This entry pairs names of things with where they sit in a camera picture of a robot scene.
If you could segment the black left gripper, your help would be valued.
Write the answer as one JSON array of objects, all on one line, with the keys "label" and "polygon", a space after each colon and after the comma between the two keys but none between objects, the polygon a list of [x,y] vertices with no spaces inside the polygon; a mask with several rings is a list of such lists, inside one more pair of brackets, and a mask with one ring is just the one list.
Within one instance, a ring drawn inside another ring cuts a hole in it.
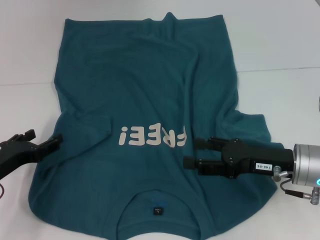
[{"label": "black left gripper", "polygon": [[15,134],[9,141],[0,143],[1,179],[25,164],[40,162],[57,151],[63,142],[63,137],[59,134],[36,146],[29,142],[35,138],[35,130],[30,129],[24,134]]}]

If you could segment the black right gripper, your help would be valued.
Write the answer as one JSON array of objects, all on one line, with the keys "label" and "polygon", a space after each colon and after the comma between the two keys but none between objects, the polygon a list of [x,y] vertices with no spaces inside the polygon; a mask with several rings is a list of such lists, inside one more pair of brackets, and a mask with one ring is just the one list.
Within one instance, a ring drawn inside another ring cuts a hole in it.
[{"label": "black right gripper", "polygon": [[197,170],[200,176],[226,176],[235,179],[241,174],[261,174],[272,176],[274,167],[282,171],[293,171],[293,151],[291,149],[259,146],[242,141],[217,137],[196,138],[195,149],[221,152],[221,160],[183,157],[183,168]]}]

